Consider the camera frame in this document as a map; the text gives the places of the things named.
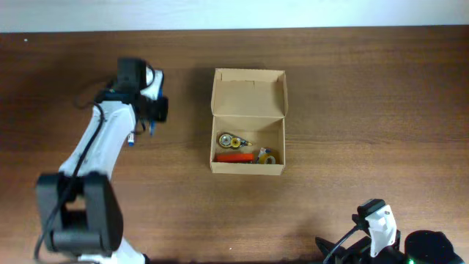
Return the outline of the blue ballpoint pen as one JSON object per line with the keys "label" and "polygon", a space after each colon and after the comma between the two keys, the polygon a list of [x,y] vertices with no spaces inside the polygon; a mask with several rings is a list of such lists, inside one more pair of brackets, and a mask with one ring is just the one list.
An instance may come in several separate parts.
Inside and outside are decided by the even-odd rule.
{"label": "blue ballpoint pen", "polygon": [[153,136],[155,133],[156,122],[154,120],[149,121],[149,134]]}

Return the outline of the blue white marker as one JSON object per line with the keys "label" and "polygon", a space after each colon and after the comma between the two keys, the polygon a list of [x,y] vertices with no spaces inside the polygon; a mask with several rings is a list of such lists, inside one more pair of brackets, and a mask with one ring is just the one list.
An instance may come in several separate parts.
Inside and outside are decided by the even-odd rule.
{"label": "blue white marker", "polygon": [[134,133],[130,133],[128,135],[128,145],[130,147],[132,147],[133,145],[135,144],[135,134]]}

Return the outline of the yellow tape roll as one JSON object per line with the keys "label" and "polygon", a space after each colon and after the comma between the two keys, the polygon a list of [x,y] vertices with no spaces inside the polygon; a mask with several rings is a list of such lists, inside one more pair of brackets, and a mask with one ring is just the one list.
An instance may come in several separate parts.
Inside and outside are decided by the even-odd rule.
{"label": "yellow tape roll", "polygon": [[276,158],[269,153],[265,153],[260,156],[259,163],[260,164],[276,164]]}

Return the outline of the red stapler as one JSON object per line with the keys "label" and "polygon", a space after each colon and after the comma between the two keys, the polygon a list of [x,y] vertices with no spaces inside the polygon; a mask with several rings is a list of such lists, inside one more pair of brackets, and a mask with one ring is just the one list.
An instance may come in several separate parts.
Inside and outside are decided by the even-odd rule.
{"label": "red stapler", "polygon": [[215,162],[221,163],[252,163],[253,153],[221,153],[215,157]]}

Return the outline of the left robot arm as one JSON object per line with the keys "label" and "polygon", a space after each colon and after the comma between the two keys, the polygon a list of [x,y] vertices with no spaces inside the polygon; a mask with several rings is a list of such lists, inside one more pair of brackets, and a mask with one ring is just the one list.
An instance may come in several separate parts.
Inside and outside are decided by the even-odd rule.
{"label": "left robot arm", "polygon": [[117,73],[83,107],[92,117],[70,157],[54,173],[42,173],[35,186],[42,232],[33,260],[43,263],[41,248],[60,253],[69,263],[149,263],[123,235],[124,219],[111,176],[124,142],[155,131],[168,116],[164,73],[143,59],[124,57]]}

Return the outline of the brown cardboard box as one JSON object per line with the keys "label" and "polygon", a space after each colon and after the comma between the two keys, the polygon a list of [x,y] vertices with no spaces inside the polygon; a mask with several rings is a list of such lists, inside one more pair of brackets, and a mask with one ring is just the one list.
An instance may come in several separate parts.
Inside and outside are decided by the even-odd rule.
{"label": "brown cardboard box", "polygon": [[[288,112],[287,75],[283,70],[217,68],[211,98],[213,115],[210,169],[213,173],[281,175],[285,169],[285,128]],[[232,133],[253,145],[222,148],[218,137]],[[268,148],[276,164],[260,164],[260,149]],[[253,153],[252,163],[221,163],[221,153]]]}

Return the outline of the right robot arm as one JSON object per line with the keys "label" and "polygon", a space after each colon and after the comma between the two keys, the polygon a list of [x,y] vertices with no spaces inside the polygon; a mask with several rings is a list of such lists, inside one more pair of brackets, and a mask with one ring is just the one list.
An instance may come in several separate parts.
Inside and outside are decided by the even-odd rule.
{"label": "right robot arm", "polygon": [[410,233],[400,251],[401,232],[391,206],[383,199],[369,199],[352,215],[355,223],[337,242],[316,237],[324,263],[353,264],[459,264],[464,260],[441,231]]}

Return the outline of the yellow black correction tape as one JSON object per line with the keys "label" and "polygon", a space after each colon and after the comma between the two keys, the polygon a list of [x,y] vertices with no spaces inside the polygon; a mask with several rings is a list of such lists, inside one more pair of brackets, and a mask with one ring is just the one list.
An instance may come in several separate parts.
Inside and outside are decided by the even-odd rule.
{"label": "yellow black correction tape", "polygon": [[253,145],[250,141],[232,133],[222,133],[218,137],[218,144],[220,147],[228,149],[239,149],[240,147],[249,147]]}

